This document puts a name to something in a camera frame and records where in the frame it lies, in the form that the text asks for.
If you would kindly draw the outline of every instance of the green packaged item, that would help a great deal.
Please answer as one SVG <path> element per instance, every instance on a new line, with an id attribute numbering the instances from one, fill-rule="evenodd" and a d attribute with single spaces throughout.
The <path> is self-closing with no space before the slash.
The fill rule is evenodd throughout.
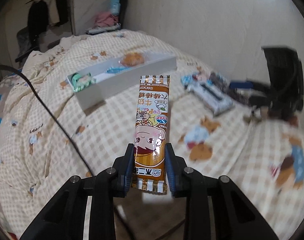
<path id="1" fill-rule="evenodd" d="M 94 83 L 91 73 L 81 76 L 79 73 L 75 73 L 72 77 L 72 85 L 74 87 L 74 93 L 83 90 L 84 88 L 90 86 Z"/>

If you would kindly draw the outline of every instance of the bed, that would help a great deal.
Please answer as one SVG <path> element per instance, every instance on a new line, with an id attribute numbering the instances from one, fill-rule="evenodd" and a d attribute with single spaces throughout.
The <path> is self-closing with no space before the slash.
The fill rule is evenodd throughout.
<path id="1" fill-rule="evenodd" d="M 243 116 L 250 110 L 239 104 L 213 118 L 180 83 L 180 77 L 195 72 L 197 66 L 210 72 L 209 66 L 155 37 L 128 30 L 122 33 L 124 37 L 104 33 L 62 38 L 45 53 L 33 51 L 22 69 L 92 170 L 97 174 L 112 166 L 133 142 L 139 86 L 85 113 L 73 96 L 67 75 L 131 51 L 175 54 L 178 68 L 166 74 L 171 77 L 169 142 L 176 155 L 206 176 L 228 175 L 278 237 L 289 239 L 304 218 L 304 131 L 281 120 L 246 124 Z M 206 140 L 213 152 L 210 157 L 194 148 L 195 143 L 184 140 L 185 133 L 197 125 L 213 128 Z M 26 82 L 15 75 L 4 79 L 0 83 L 0 221 L 7 231 L 19 238 L 69 177 L 84 178 L 88 172 Z M 172 199 L 169 194 L 151 196 L 136 189 L 125 199 L 115 199 L 115 204 L 137 239 L 161 236 L 182 221 L 185 212 L 184 199 Z M 116 235 L 128 239 L 118 221 Z"/>

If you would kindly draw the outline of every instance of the open cardboard box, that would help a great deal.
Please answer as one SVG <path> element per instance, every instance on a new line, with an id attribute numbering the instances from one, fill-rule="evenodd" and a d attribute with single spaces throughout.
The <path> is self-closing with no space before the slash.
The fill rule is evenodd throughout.
<path id="1" fill-rule="evenodd" d="M 97 81 L 97 83 L 74 93 L 82 110 L 87 110 L 123 90 L 139 84 L 141 76 L 160 75 L 177 68 L 176 56 L 174 55 L 153 52 L 146 52 L 146 55 L 147 60 L 144 64 L 130 67 L 116 74 L 106 73 L 106 70 L 112 66 L 117 66 L 122 58 L 109 59 L 78 71 L 81 76 L 91 73 L 91 76 Z M 74 89 L 72 86 L 73 74 L 68 76 L 72 89 Z"/>

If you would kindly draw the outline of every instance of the clear plastic bag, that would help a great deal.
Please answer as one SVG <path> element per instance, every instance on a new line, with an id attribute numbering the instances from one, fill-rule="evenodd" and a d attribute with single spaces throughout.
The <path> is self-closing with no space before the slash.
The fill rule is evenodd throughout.
<path id="1" fill-rule="evenodd" d="M 124 55 L 120 63 L 123 66 L 134 67 L 145 63 L 147 60 L 147 55 L 145 53 L 131 52 Z"/>

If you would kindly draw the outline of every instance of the metal screw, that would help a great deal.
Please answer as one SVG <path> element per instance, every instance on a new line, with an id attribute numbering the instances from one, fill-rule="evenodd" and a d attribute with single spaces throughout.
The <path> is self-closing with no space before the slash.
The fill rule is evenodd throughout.
<path id="1" fill-rule="evenodd" d="M 230 181 L 229 177 L 228 176 L 221 176 L 220 180 L 223 182 L 223 183 L 228 183 Z"/>
<path id="2" fill-rule="evenodd" d="M 116 172 L 116 169 L 114 169 L 113 167 L 107 168 L 107 173 L 108 174 L 113 174 Z"/>
<path id="3" fill-rule="evenodd" d="M 70 181 L 71 181 L 72 183 L 78 182 L 78 181 L 79 181 L 79 176 L 72 176 L 72 177 L 70 178 Z"/>
<path id="4" fill-rule="evenodd" d="M 187 174 L 190 174 L 190 173 L 192 173 L 194 170 L 193 170 L 193 168 L 191 168 L 191 167 L 185 167 L 185 168 L 184 168 L 184 171 L 185 171 Z"/>

